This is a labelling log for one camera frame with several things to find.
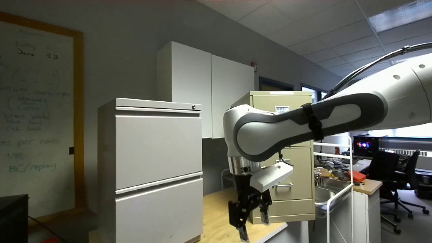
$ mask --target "sink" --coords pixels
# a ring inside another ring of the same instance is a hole
[[[315,209],[318,212],[325,213],[327,211],[327,201],[335,196],[338,192],[342,191],[348,183],[335,181],[329,178],[321,178],[321,184],[315,186]],[[333,200],[330,204],[330,211],[341,201],[349,196],[350,190],[346,191],[343,195]]]

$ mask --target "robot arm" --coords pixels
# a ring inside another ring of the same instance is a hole
[[[431,106],[432,54],[428,54],[368,76],[310,107],[322,125],[321,135],[329,136],[432,122]],[[241,105],[225,112],[229,167],[238,194],[238,201],[229,203],[230,224],[242,240],[247,240],[245,222],[254,208],[261,208],[261,219],[268,223],[268,189],[293,170],[283,162],[261,169],[259,162],[286,146],[316,138],[310,121],[302,108],[275,115]]]

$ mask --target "whiteboard frame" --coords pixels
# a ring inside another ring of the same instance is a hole
[[[86,192],[84,181],[84,95],[83,95],[83,33],[77,30],[27,19],[0,11],[0,21],[20,25],[32,29],[38,29],[58,35],[73,38],[73,146],[74,146],[74,182],[75,182],[75,208],[38,217],[40,222],[48,222],[57,218],[63,218],[86,208]]]

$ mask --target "faucet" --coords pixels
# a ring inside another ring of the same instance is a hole
[[[316,186],[321,186],[321,182],[322,182],[322,180],[321,180],[321,172],[314,171],[314,179],[315,179],[315,185]]]

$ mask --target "whiteboard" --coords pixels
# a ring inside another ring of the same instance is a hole
[[[75,207],[73,38],[0,21],[0,197],[29,215]]]

